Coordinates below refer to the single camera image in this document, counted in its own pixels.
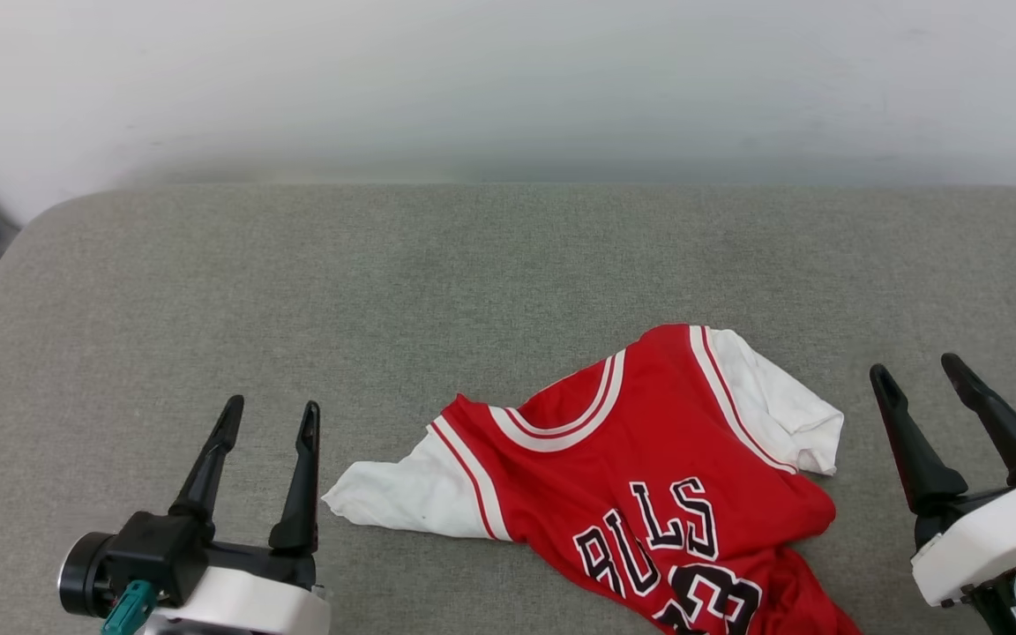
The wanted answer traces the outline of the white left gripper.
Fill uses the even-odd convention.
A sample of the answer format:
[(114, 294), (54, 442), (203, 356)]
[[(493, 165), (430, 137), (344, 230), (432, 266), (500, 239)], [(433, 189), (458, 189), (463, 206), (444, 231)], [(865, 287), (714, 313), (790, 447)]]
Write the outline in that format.
[[(234, 449), (243, 396), (231, 395), (203, 443), (169, 516), (198, 524), (203, 539), (215, 534), (213, 512), (223, 463)], [(297, 435), (295, 467), (281, 519), (267, 539), (270, 549), (216, 542), (209, 566), (186, 604), (158, 608), (144, 634), (327, 634), (332, 608), (316, 583), (318, 471), (321, 407), (308, 401)]]

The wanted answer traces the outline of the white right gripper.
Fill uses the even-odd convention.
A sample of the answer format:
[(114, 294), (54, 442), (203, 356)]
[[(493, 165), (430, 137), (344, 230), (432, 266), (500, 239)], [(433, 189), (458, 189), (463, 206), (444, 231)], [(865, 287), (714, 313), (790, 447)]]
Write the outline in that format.
[[(916, 586), (932, 607), (960, 601), (964, 587), (980, 586), (1016, 568), (1016, 411), (959, 355), (943, 354), (942, 366), (957, 397), (980, 419), (1007, 470), (1005, 486), (1015, 489), (965, 514), (911, 558)], [(870, 385), (908, 510), (929, 515), (967, 494), (967, 482), (927, 441), (908, 411), (907, 395), (884, 364), (870, 367)]]

